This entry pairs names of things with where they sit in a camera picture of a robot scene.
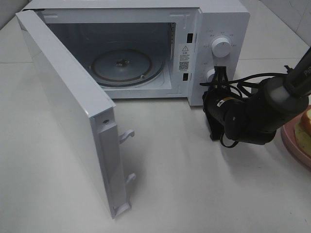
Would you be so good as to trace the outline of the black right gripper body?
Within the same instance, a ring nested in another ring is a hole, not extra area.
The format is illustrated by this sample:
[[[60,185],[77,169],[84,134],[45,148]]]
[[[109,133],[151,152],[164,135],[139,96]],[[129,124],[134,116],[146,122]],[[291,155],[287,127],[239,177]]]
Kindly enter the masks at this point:
[[[225,115],[228,107],[225,102],[232,100],[232,95],[225,88],[210,88],[203,96],[203,111],[207,117],[212,141],[219,141],[225,132]]]

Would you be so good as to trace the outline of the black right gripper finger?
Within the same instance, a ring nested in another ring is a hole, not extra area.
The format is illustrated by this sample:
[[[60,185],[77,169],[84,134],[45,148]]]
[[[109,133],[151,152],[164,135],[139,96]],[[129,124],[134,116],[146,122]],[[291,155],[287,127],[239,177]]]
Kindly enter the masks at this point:
[[[214,67],[214,73],[212,75],[212,79],[211,81],[214,83],[214,85],[218,84],[218,79],[219,79],[219,74],[220,74],[220,67],[219,66],[215,66]]]
[[[226,66],[220,66],[220,83],[227,83],[228,77],[226,72]]]

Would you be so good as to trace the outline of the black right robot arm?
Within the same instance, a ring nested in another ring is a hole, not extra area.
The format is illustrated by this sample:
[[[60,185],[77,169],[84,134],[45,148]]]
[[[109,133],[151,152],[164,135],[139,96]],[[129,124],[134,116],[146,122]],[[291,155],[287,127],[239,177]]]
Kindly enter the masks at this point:
[[[311,94],[311,51],[286,73],[259,73],[229,81],[225,66],[215,66],[212,81],[202,83],[203,111],[213,141],[264,145],[277,129],[306,110]]]

